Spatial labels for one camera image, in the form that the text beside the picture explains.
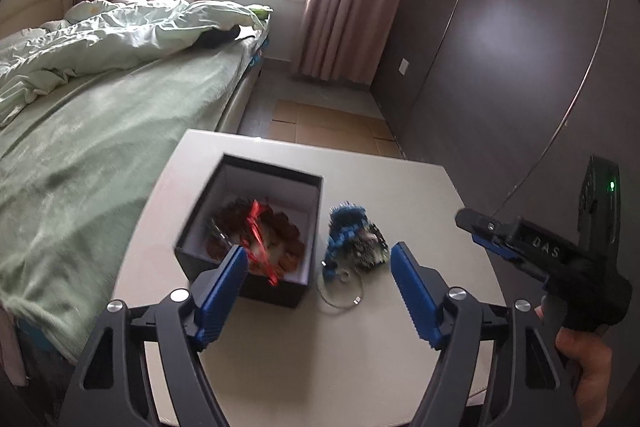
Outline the person's right hand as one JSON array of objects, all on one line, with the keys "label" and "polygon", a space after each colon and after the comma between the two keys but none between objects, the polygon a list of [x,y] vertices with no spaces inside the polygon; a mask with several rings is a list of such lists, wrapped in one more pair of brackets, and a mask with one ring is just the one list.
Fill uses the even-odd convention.
[{"label": "person's right hand", "polygon": [[596,427],[604,418],[608,405],[612,349],[595,333],[576,332],[565,327],[561,327],[556,335],[555,346],[582,369],[575,399],[582,425]]}]

